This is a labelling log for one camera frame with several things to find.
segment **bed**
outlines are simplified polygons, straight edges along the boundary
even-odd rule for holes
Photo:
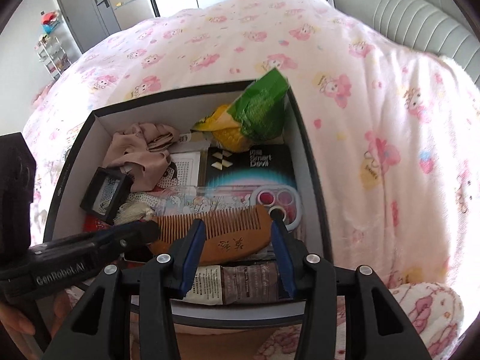
[[[23,131],[37,160],[33,243],[93,109],[276,67],[313,149],[335,264],[367,263],[389,287],[447,283],[464,331],[480,310],[480,44],[451,0],[330,1],[338,10],[230,0],[144,21],[85,53]]]

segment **pink cloth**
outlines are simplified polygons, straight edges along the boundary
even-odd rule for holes
[[[420,335],[433,360],[447,359],[453,352],[463,322],[460,297],[438,283],[404,284],[390,292]],[[345,360],[346,314],[338,298],[335,360]],[[301,325],[282,327],[260,347],[253,360],[292,360]]]
[[[116,132],[102,166],[122,167],[133,176],[131,192],[151,191],[170,165],[167,150],[179,139],[173,127],[135,123],[125,132]]]

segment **wooden comb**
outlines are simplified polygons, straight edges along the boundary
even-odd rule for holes
[[[272,219],[265,207],[256,205],[206,212],[157,216],[152,220],[161,229],[160,240],[152,243],[154,255],[168,253],[173,241],[186,236],[194,219],[205,222],[207,241],[200,257],[201,266],[239,260],[263,249],[270,243]]]

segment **metal bolt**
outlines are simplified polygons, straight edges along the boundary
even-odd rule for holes
[[[362,275],[366,275],[366,276],[371,275],[373,273],[373,270],[368,265],[362,265],[359,271]]]
[[[307,256],[307,261],[310,263],[310,264],[318,264],[320,262],[320,256],[316,255],[316,254],[309,254]]]
[[[103,270],[106,274],[112,275],[117,271],[117,266],[116,265],[108,265],[105,267]]]
[[[165,263],[168,263],[169,261],[171,260],[171,257],[169,254],[159,254],[157,256],[157,261],[161,264],[165,264]]]

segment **comb teeth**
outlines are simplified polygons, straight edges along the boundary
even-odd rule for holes
[[[253,206],[202,214],[159,216],[157,223],[162,229],[160,240],[171,244],[176,239],[185,237],[194,219],[205,222],[207,239],[236,231],[260,230],[258,213]]]

